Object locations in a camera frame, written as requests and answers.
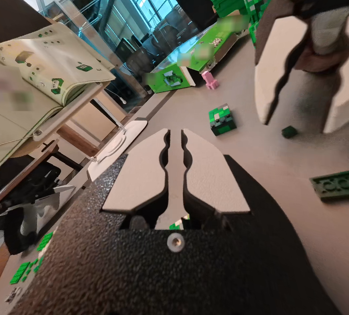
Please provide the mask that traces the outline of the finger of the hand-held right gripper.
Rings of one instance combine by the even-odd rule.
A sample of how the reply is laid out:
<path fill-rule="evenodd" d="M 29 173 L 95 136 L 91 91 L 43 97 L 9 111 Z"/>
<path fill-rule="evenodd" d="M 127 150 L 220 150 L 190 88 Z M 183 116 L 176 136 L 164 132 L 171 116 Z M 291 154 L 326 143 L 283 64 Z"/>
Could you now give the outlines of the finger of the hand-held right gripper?
<path fill-rule="evenodd" d="M 332 99 L 328 117 L 324 126 L 324 133 L 332 133 L 341 128 L 349 119 L 349 78 L 342 77 L 341 86 Z"/>
<path fill-rule="evenodd" d="M 275 112 L 307 31 L 308 24 L 298 18 L 279 18 L 273 23 L 254 75 L 255 106 L 263 125 L 269 124 Z"/>

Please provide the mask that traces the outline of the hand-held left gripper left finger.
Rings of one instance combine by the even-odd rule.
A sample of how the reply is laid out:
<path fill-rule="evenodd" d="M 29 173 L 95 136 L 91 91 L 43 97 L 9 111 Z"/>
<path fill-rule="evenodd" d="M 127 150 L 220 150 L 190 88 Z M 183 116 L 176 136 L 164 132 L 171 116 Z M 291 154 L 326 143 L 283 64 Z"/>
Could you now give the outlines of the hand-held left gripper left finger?
<path fill-rule="evenodd" d="M 168 206 L 170 130 L 161 129 L 134 146 L 109 192 L 102 210 L 157 221 Z"/>

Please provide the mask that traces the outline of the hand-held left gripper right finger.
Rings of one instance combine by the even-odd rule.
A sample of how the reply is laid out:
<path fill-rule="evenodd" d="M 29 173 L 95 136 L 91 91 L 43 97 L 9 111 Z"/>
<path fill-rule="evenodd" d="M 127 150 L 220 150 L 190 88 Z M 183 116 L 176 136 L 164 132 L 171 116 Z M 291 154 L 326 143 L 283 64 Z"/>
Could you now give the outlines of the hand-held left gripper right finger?
<path fill-rule="evenodd" d="M 182 129 L 181 146 L 186 167 L 183 203 L 191 219 L 207 221 L 215 214 L 251 212 L 225 156 L 215 145 Z"/>

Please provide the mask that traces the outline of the dark green lego plate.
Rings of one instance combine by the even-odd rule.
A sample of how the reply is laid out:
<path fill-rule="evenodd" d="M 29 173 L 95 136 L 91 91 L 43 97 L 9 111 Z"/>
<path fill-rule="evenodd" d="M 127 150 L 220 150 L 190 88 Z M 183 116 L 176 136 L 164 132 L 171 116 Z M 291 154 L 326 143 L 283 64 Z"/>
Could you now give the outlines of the dark green lego plate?
<path fill-rule="evenodd" d="M 322 202 L 349 198 L 349 171 L 313 177 L 309 181 Z"/>

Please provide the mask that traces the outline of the green and grey lego block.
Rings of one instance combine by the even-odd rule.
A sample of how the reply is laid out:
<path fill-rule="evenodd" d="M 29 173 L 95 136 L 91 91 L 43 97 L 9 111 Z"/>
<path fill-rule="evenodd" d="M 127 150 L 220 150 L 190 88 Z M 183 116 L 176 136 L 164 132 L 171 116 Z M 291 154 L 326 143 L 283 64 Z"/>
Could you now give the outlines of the green and grey lego block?
<path fill-rule="evenodd" d="M 237 128 L 228 104 L 223 104 L 209 113 L 210 129 L 215 136 L 225 134 Z"/>

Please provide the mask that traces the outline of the green and white lego build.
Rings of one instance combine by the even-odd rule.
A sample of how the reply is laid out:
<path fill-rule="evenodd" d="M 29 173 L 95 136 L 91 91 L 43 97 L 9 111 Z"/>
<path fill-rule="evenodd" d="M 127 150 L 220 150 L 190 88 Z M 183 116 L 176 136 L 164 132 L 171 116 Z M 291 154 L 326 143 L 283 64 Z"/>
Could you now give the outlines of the green and white lego build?
<path fill-rule="evenodd" d="M 169 226 L 170 230 L 189 230 L 191 229 L 190 215 L 181 217 L 178 221 Z"/>

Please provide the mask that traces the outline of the pink lego pig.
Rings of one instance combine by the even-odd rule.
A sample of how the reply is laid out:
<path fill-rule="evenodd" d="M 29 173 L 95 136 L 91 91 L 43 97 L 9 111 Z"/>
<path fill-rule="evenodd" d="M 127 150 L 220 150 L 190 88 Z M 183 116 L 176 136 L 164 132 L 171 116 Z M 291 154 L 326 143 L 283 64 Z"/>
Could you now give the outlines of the pink lego pig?
<path fill-rule="evenodd" d="M 211 72 L 205 71 L 201 74 L 202 78 L 204 79 L 206 83 L 206 87 L 209 90 L 215 90 L 219 87 L 219 82 L 213 77 Z"/>

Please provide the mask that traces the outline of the green lego set box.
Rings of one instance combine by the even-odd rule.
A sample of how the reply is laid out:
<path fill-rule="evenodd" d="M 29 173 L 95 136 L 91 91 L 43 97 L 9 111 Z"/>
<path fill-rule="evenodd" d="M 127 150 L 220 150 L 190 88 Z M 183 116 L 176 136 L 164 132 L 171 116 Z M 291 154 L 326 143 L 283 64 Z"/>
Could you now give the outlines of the green lego set box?
<path fill-rule="evenodd" d="M 205 85 L 202 73 L 211 71 L 228 53 L 240 32 L 214 24 L 175 48 L 151 73 L 144 75 L 154 93 Z"/>

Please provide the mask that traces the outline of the open lego instruction booklet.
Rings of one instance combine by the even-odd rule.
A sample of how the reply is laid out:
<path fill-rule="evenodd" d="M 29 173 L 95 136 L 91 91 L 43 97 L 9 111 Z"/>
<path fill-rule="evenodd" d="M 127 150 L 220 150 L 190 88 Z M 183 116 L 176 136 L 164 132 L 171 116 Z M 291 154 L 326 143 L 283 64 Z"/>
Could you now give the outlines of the open lego instruction booklet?
<path fill-rule="evenodd" d="M 35 130 L 113 68 L 61 23 L 1 43 L 1 165 L 39 147 Z"/>

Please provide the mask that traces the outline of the pile of bright green lego pieces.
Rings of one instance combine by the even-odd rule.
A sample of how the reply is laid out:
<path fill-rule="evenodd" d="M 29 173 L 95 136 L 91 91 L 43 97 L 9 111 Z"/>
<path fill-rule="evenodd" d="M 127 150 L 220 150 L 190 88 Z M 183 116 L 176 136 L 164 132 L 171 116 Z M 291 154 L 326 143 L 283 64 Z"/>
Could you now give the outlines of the pile of bright green lego pieces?
<path fill-rule="evenodd" d="M 50 233 L 47 233 L 44 235 L 44 237 L 41 239 L 36 251 L 38 252 L 37 258 L 32 262 L 24 262 L 22 263 L 14 276 L 12 277 L 10 284 L 15 285 L 19 282 L 25 282 L 25 280 L 28 278 L 28 275 L 33 272 L 34 274 L 37 274 L 38 270 L 40 269 L 42 262 L 44 260 L 44 256 L 46 254 L 46 251 L 51 243 L 51 240 L 55 234 L 55 231 L 52 231 Z"/>

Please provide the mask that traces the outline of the white flat stand base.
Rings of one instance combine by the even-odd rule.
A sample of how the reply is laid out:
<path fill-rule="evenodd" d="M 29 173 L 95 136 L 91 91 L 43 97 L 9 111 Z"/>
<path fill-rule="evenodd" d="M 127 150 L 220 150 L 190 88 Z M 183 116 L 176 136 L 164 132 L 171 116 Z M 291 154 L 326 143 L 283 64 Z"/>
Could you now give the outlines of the white flat stand base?
<path fill-rule="evenodd" d="M 145 118 L 136 118 L 126 126 L 120 124 L 119 133 L 97 155 L 90 157 L 88 173 L 91 181 L 95 181 L 126 151 L 147 124 L 148 121 Z"/>

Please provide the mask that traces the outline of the wooden side table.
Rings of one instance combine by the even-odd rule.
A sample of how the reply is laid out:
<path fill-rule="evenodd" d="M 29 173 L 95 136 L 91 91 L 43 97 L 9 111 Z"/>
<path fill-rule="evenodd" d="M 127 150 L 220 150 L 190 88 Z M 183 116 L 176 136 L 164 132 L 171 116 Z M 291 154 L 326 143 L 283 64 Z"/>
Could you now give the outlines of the wooden side table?
<path fill-rule="evenodd" d="M 85 154 L 86 157 L 94 157 L 99 152 L 99 149 L 90 143 L 87 139 L 82 137 L 74 129 L 68 125 L 63 125 L 57 131 L 57 134 L 65 139 L 68 143 L 72 144 L 78 150 Z M 41 163 L 47 161 L 51 157 L 57 158 L 72 169 L 80 171 L 82 169 L 80 164 L 77 164 L 67 156 L 59 152 L 58 139 L 49 143 L 44 152 L 38 159 L 33 159 L 16 177 L 14 177 L 6 186 L 1 189 L 0 199 L 3 200 L 17 185 L 20 184 L 34 169 L 36 169 Z"/>

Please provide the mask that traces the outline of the white book stand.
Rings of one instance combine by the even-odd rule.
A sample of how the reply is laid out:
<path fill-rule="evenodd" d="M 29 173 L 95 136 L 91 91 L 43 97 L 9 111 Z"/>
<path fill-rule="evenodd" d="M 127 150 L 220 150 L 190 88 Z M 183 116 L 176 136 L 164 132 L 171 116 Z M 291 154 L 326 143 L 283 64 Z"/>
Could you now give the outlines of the white book stand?
<path fill-rule="evenodd" d="M 44 141 L 51 134 L 55 133 L 86 104 L 94 99 L 110 82 L 94 82 L 90 84 L 78 97 L 35 130 L 33 141 Z"/>

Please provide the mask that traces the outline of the black and white device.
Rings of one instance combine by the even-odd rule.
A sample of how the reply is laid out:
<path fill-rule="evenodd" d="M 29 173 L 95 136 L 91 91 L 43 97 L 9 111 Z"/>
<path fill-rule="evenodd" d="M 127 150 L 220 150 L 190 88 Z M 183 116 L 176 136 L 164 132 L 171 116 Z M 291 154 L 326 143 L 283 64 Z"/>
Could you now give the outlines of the black and white device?
<path fill-rule="evenodd" d="M 59 185 L 61 170 L 46 161 L 1 189 L 1 232 L 10 255 L 29 248 L 40 230 L 67 202 L 73 185 Z"/>

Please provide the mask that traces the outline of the dark panel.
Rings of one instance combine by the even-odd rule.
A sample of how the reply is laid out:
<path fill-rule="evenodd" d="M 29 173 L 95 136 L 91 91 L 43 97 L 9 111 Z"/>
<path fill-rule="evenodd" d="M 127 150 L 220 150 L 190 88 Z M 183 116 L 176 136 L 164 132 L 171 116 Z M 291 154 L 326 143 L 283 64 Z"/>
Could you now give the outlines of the dark panel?
<path fill-rule="evenodd" d="M 0 42 L 41 30 L 54 21 L 42 16 L 24 0 L 0 0 Z"/>

